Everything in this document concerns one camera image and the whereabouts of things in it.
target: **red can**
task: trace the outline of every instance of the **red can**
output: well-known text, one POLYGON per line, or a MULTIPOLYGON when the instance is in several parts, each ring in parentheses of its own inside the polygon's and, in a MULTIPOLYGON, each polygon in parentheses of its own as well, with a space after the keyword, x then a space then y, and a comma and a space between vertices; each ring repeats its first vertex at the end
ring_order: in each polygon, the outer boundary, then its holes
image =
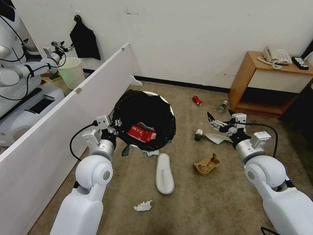
POLYGON ((197 106, 203 105, 203 102, 199 99, 198 96, 193 96, 192 101, 195 102, 197 104, 197 106))

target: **beige carpet floor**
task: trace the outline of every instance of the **beige carpet floor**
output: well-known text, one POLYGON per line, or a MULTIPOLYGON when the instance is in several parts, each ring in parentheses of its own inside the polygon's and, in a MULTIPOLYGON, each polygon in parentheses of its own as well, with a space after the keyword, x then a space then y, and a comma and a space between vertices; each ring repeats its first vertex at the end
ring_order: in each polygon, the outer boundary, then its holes
MULTIPOLYGON (((205 133, 217 133, 208 125, 206 112, 217 120, 229 120, 228 112, 218 114, 217 106, 227 100, 226 93, 212 92, 179 86, 144 82, 143 87, 132 89, 152 91, 163 96, 172 106, 176 117, 176 136, 161 152, 169 154, 175 189, 170 195, 162 195, 155 185, 157 156, 148 157, 132 148, 130 155, 121 156, 125 143, 118 139, 113 160, 113 179, 107 188, 99 235, 120 234, 249 234, 259 235, 260 227, 273 228, 267 218, 262 200, 256 189, 247 181, 243 166, 231 143, 216 145, 207 138, 194 140, 194 133, 201 128, 205 133), (197 95, 204 105, 197 107, 192 96, 197 95), (200 176, 193 164, 216 153, 221 165, 206 176, 200 176), (153 200, 152 209, 136 212, 133 206, 153 200)), ((286 167, 295 186, 313 199, 312 150, 296 129, 279 120, 260 116, 248 116, 248 122, 272 125, 279 134, 277 159, 286 167)), ((247 126, 248 134, 271 130, 247 126)), ((268 144, 271 155, 274 138, 268 144)), ((49 234, 64 197, 70 193, 75 168, 66 178, 54 198, 42 213, 29 235, 49 234)))

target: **black trash bag rim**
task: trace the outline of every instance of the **black trash bag rim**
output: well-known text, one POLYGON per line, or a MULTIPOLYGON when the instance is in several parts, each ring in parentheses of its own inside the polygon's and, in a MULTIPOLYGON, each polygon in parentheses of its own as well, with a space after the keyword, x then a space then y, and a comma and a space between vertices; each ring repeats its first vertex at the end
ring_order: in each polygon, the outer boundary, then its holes
POLYGON ((127 90, 115 104, 113 120, 121 119, 118 137, 128 145, 143 151, 155 151, 171 142, 176 133, 176 120, 170 104, 160 95, 144 91, 127 90), (141 142, 128 135, 132 125, 143 122, 156 130, 156 139, 141 142))

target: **red package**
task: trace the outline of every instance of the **red package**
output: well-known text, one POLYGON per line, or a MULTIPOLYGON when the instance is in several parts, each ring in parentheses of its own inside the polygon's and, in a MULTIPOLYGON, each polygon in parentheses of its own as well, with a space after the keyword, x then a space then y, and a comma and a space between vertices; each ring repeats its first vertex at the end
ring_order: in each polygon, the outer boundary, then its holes
POLYGON ((148 130, 139 124, 133 125, 127 134, 144 143, 150 142, 157 136, 155 130, 148 130))

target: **black baseboard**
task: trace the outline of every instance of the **black baseboard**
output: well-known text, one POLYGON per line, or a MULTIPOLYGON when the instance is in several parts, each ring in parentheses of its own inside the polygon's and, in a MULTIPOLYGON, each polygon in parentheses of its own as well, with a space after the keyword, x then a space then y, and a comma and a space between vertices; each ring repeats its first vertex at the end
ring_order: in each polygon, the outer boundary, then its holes
POLYGON ((95 70, 90 70, 90 69, 82 69, 85 73, 90 73, 92 74, 95 70))
POLYGON ((218 91, 218 92, 224 92, 229 93, 229 88, 223 88, 223 87, 216 87, 216 86, 204 86, 199 84, 193 84, 193 83, 185 83, 185 82, 177 82, 177 81, 170 81, 170 80, 163 80, 163 79, 156 79, 156 78, 148 78, 148 77, 141 77, 141 76, 134 76, 139 81, 145 81, 145 82, 155 82, 155 83, 162 83, 162 84, 169 84, 169 85, 175 85, 175 86, 183 86, 183 87, 190 87, 190 88, 197 88, 197 89, 203 89, 203 90, 209 90, 209 91, 218 91))

